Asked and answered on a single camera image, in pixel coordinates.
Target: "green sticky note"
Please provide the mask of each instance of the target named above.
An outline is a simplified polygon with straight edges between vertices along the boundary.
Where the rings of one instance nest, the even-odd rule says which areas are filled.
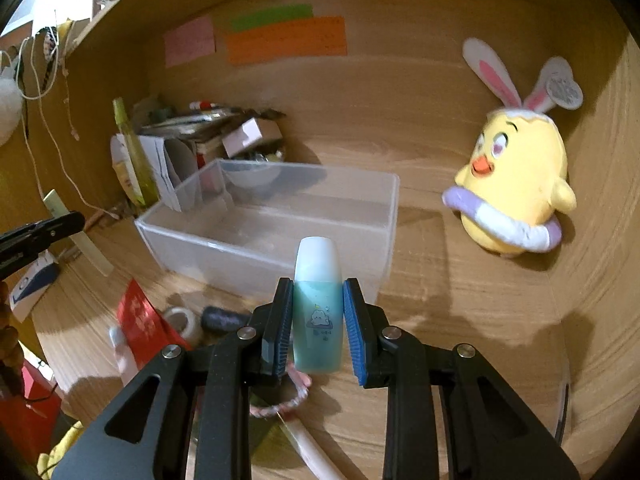
[[[232,19],[231,29],[234,32],[242,32],[250,28],[271,25],[271,23],[303,20],[304,18],[312,18],[313,16],[314,10],[309,4],[270,7],[269,9],[258,10],[257,12]]]

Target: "plastic storage container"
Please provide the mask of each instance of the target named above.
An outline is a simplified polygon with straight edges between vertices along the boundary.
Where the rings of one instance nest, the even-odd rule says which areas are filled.
[[[234,294],[268,300],[293,278],[307,236],[331,238],[344,278],[375,302],[391,266],[397,175],[311,164],[215,160],[136,225],[158,263]]]

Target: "teal bottle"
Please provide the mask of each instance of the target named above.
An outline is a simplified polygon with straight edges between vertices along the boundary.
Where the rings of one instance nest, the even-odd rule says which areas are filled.
[[[344,299],[337,248],[322,237],[303,238],[293,285],[293,356],[297,370],[340,369]]]

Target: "white tube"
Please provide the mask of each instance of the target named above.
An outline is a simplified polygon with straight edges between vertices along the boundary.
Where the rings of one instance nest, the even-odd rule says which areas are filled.
[[[290,413],[279,417],[291,445],[318,480],[346,480],[299,418]]]
[[[111,345],[113,346],[113,353],[116,357],[116,365],[122,384],[127,386],[129,381],[132,380],[138,373],[138,366],[136,365],[136,359],[133,357],[133,352],[127,344],[122,329],[119,326],[112,326],[109,329],[109,339],[111,339]]]

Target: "white string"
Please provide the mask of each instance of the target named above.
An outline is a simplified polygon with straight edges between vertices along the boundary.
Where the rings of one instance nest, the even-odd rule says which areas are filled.
[[[57,35],[53,34],[53,30],[51,27],[49,27],[49,30],[51,32],[52,37],[55,38],[56,41],[56,64],[54,66],[54,76],[53,79],[55,80],[55,76],[56,76],[56,72],[58,71],[58,37]],[[38,72],[36,70],[36,66],[35,63],[33,62],[33,50],[34,50],[34,45],[35,45],[35,38],[33,43],[31,43],[31,69],[33,70],[33,76],[36,80],[36,90],[38,91],[38,97],[36,97],[35,99],[38,101],[38,110],[40,111],[40,118],[42,119],[42,124],[44,124],[45,129],[47,130],[47,133],[49,134],[49,137],[51,137],[51,140],[53,141],[54,146],[56,147],[56,151],[58,152],[58,159],[60,160],[60,167],[62,168],[62,173],[65,174],[66,179],[72,184],[72,186],[75,188],[76,192],[78,193],[78,196],[80,197],[80,200],[82,201],[82,203],[91,208],[91,209],[95,209],[96,211],[102,211],[103,213],[111,216],[112,218],[115,219],[119,219],[119,216],[117,216],[114,213],[111,213],[105,209],[102,209],[101,207],[97,207],[95,205],[89,204],[85,199],[84,196],[82,196],[82,192],[80,191],[78,184],[76,184],[74,182],[74,180],[69,176],[69,174],[66,172],[66,168],[65,168],[65,163],[62,159],[62,152],[60,151],[60,147],[58,146],[58,142],[56,141],[56,138],[53,136],[53,133],[51,133],[51,129],[49,128],[49,124],[47,123],[46,118],[44,117],[44,112],[42,111],[42,98],[44,97],[44,95],[46,95],[46,92],[43,94],[40,92],[40,85],[38,84]]]
[[[68,81],[69,70],[66,69],[66,47],[69,44],[69,38],[71,38],[71,33],[73,32],[75,25],[76,25],[75,21],[71,22],[71,26],[69,27],[69,30],[66,33],[65,47],[62,51],[62,75],[65,78],[65,89],[66,89],[66,98],[63,99],[63,101],[65,103],[66,118],[69,120],[69,126],[71,127],[71,136],[75,140],[80,140],[80,135],[78,134],[78,130],[76,130],[74,124],[71,121],[71,104],[69,101],[70,98],[69,98],[69,81]]]
[[[49,27],[49,30],[51,32],[51,37],[54,38],[54,42],[56,43],[56,46],[54,47],[54,52],[56,54],[56,62],[54,64],[54,69],[53,69],[53,77],[51,78],[51,83],[49,84],[49,87],[43,92],[40,92],[40,83],[38,82],[38,74],[36,72],[34,72],[34,75],[36,76],[36,86],[38,88],[38,95],[36,97],[29,97],[28,95],[25,95],[22,90],[20,90],[20,87],[18,86],[18,90],[20,90],[20,95],[24,98],[27,99],[27,101],[37,101],[42,99],[45,95],[47,95],[51,89],[53,88],[54,83],[56,82],[56,74],[58,73],[58,57],[59,57],[59,48],[58,48],[58,35],[57,34],[53,34],[53,29],[51,27]],[[31,37],[28,38],[24,38],[22,40],[22,43],[20,44],[20,50],[18,51],[18,69],[15,71],[15,82],[16,84],[18,83],[18,72],[20,71],[20,64],[22,62],[22,50],[24,48],[24,45],[26,43],[29,42],[29,40],[31,39]],[[35,36],[33,37],[33,43],[31,43],[31,66],[33,67],[33,47],[35,46],[36,40],[35,40]]]
[[[36,166],[36,159],[33,156],[33,152],[31,151],[31,145],[29,144],[29,139],[27,138],[27,128],[24,126],[24,116],[20,114],[20,122],[22,123],[22,133],[24,134],[24,143],[27,145],[27,151],[29,152],[29,157],[31,159],[31,163],[33,164],[33,173],[36,174],[36,184],[38,185],[38,193],[40,194],[40,198],[44,200],[44,193],[42,192],[42,184],[40,183],[40,177],[38,176],[38,167]]]
[[[0,49],[0,72],[2,69],[2,54],[4,54],[6,58],[9,60],[9,66],[11,66],[11,61],[12,61],[11,56],[9,56],[9,53]]]

